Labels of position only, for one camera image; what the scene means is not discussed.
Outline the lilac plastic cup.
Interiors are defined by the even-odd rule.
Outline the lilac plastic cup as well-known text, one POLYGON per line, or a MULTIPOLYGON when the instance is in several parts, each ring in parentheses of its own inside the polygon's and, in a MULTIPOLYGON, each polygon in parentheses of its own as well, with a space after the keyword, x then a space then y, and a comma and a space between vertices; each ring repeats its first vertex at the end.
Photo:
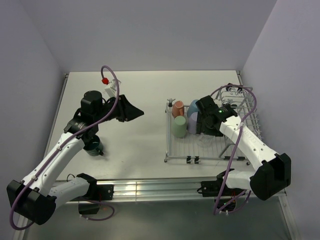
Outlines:
POLYGON ((187 131, 195 135, 197 133, 198 112, 193 112, 188 118, 187 131))

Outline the plain blue cup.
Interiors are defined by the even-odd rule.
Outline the plain blue cup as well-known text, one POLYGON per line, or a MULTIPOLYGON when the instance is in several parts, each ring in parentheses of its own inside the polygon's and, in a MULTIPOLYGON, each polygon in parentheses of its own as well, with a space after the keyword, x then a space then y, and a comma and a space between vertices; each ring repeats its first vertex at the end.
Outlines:
POLYGON ((187 110, 187 117, 189 118, 193 113, 197 113, 199 111, 197 105, 196 105, 196 102, 198 101, 198 99, 194 99, 189 107, 188 107, 188 110, 187 110))

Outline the clear plastic glass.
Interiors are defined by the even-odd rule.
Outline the clear plastic glass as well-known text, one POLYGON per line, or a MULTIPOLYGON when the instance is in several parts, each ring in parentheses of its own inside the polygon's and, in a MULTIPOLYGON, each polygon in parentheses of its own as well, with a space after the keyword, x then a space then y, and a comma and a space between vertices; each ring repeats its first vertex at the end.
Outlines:
POLYGON ((199 147, 211 148, 213 145, 214 139, 215 139, 215 136, 201 133, 198 135, 196 143, 199 147))

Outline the green ceramic cup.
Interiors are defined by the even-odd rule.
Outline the green ceramic cup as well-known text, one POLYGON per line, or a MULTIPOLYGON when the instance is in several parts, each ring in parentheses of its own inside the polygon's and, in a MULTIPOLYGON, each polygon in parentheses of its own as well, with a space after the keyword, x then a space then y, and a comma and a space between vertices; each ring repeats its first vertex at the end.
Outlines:
POLYGON ((177 116, 172 124, 172 134, 176 138, 184 138, 187 134, 187 120, 184 116, 177 116))

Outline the orange ceramic mug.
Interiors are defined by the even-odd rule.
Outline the orange ceramic mug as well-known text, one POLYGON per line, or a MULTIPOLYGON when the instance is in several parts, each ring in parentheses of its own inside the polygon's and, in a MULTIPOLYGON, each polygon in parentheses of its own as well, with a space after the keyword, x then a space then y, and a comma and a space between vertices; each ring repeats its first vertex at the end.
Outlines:
POLYGON ((172 105, 172 110, 171 110, 172 116, 174 118, 179 117, 179 116, 184 116, 185 115, 185 105, 181 100, 176 101, 172 105))

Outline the dark green mug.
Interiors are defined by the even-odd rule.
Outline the dark green mug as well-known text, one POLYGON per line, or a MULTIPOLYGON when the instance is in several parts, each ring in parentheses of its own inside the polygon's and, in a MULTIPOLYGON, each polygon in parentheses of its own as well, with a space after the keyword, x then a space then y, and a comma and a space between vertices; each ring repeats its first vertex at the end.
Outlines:
POLYGON ((103 156, 104 155, 104 146, 97 135, 94 135, 92 139, 84 146, 85 152, 92 156, 103 156))

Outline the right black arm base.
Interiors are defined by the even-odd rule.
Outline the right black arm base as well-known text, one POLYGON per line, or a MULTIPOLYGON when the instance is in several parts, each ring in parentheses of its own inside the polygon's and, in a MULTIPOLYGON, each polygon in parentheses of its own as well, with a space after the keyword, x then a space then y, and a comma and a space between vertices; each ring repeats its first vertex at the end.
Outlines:
MULTIPOLYGON (((212 181, 202 181, 200 183, 200 188, 196 191, 198 194, 201 194, 202 197, 217 197, 220 192, 221 185, 219 180, 212 180, 212 181)), ((221 199, 217 205, 217 208, 220 209, 222 206, 226 205, 226 203, 231 200, 232 198, 239 195, 243 190, 239 188, 228 188, 227 186, 224 187, 222 192, 221 199)), ((230 204, 228 204, 222 211, 233 211, 235 210, 237 205, 237 201, 234 200, 230 204)))

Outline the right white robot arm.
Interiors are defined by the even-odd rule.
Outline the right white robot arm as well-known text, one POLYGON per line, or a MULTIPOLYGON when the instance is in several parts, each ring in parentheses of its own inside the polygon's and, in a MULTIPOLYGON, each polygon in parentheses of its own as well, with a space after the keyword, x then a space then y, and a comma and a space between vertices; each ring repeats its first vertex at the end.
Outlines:
POLYGON ((196 132, 229 138, 253 167, 252 171, 230 168, 218 174, 215 181, 202 182, 203 196, 227 196, 232 192, 249 190, 265 201, 291 184, 291 158, 263 143, 230 104, 218 106, 208 95, 198 100, 196 105, 196 132))

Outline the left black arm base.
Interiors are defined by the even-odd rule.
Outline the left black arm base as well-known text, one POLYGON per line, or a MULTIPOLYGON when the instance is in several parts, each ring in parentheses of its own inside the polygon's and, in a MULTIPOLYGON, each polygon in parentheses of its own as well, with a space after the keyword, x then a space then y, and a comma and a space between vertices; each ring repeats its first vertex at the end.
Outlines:
POLYGON ((93 203, 92 201, 103 202, 103 201, 110 201, 113 199, 114 194, 114 185, 113 184, 98 184, 97 190, 89 196, 80 196, 77 197, 75 200, 79 202, 78 204, 78 212, 80 215, 96 215, 102 213, 102 211, 106 211, 107 213, 112 213, 113 210, 104 204, 97 204, 93 203))

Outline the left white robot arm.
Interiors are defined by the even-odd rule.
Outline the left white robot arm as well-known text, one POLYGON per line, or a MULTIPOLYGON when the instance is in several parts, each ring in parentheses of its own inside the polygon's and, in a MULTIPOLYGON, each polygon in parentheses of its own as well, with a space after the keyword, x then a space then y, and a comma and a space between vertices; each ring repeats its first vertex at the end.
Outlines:
POLYGON ((67 123, 57 144, 40 164, 21 181, 12 180, 6 190, 11 210, 9 222, 13 229, 22 231, 14 223, 14 213, 32 224, 46 223, 61 205, 77 198, 98 204, 97 180, 85 173, 54 187, 57 177, 81 150, 91 145, 100 123, 116 119, 129 122, 144 112, 133 106, 125 95, 117 94, 105 100, 96 90, 84 94, 73 118, 67 123))

